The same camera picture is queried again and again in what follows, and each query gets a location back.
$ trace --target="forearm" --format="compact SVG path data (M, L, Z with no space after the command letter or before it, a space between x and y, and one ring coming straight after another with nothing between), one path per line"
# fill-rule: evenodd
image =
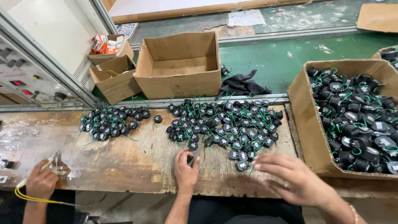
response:
M45 224L47 203L28 201L23 215L23 224Z
M355 216L350 206L340 198L337 193L320 209L326 214L326 223L355 224ZM366 221L358 215L358 224L366 224Z
M176 201L170 210L165 224L187 224L189 204L191 203L193 192L178 192Z

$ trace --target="black cloth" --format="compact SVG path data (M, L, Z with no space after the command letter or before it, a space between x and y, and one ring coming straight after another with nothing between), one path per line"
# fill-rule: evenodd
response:
M20 188L26 195L26 188ZM75 203L75 191L55 190L50 200ZM14 191L0 205L0 224L22 224L25 212L26 200L18 198ZM49 203L47 206L48 224L73 224L73 206Z
M224 79L221 83L221 88L219 89L219 95L216 97L218 99L223 94L228 93L231 95L234 93L235 96L255 96L258 94L271 94L272 91L267 89L267 87L261 87L254 81L249 81L256 74L257 70L251 71L247 75L237 74L230 78Z
M193 196L188 224L305 224L301 212L282 199Z

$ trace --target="black trousers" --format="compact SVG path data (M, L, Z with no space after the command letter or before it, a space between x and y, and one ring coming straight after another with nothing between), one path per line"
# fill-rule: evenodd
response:
M25 187L20 189L26 195ZM75 203L75 191L55 190L50 200ZM13 192L8 195L0 206L0 224L22 224L26 201L18 198ZM48 224L73 224L74 207L64 204L47 206Z
M188 224L221 224L237 215L281 217L289 224L305 224L301 206L282 199L193 196Z

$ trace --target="control panel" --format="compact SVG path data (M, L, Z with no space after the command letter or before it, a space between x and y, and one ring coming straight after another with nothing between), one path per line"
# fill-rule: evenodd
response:
M0 86L36 104L79 101L0 36Z

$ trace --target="green conveyor belt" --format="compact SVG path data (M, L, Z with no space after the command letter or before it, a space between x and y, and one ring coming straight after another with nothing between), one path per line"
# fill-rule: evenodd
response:
M358 33L335 37L265 41L247 45L220 47L221 63L232 74L248 74L257 69L254 76L259 85L273 93L287 93L287 88L307 61L368 59L380 48L398 44L398 35L391 33ZM95 87L93 94L103 98ZM146 99L141 93L136 100Z

